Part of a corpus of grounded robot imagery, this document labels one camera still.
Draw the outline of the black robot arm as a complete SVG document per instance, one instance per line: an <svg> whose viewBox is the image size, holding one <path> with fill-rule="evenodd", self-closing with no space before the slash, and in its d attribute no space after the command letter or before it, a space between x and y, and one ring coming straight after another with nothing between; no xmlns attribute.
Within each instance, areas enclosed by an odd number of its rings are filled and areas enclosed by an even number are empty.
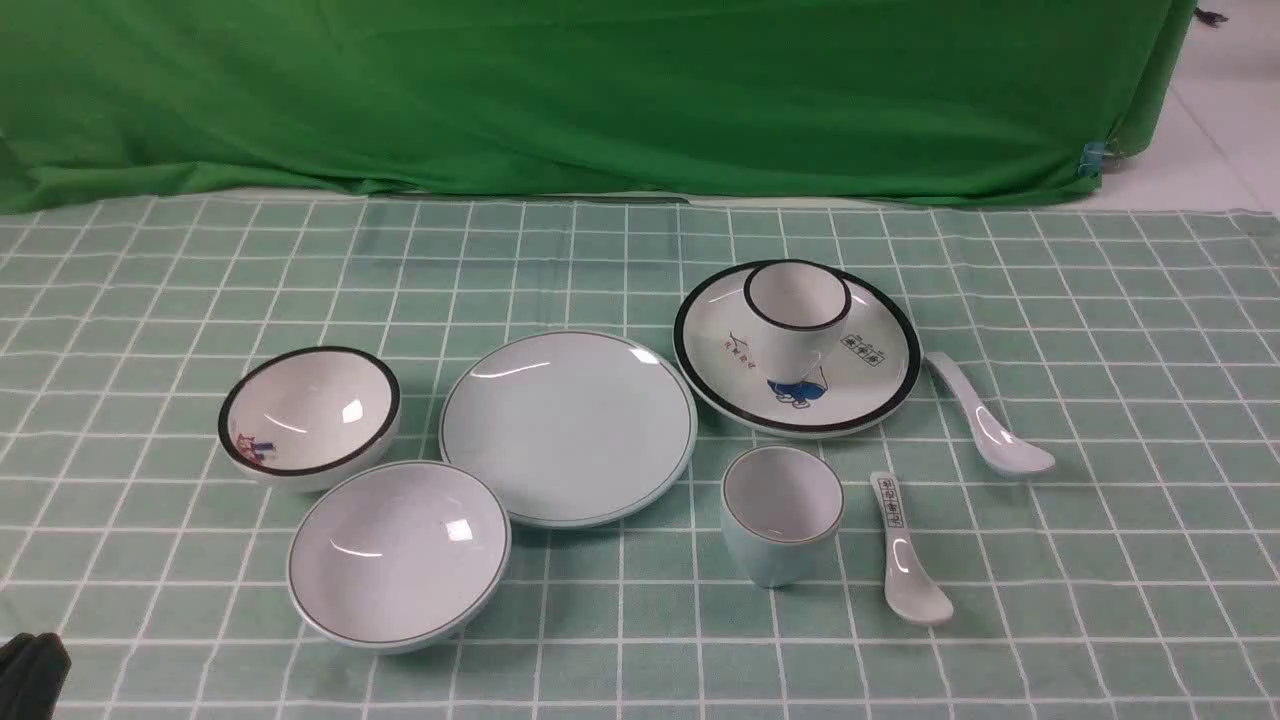
<svg viewBox="0 0 1280 720"><path fill-rule="evenodd" d="M58 633L10 638L1 648L1 719L52 719L70 666Z"/></svg>

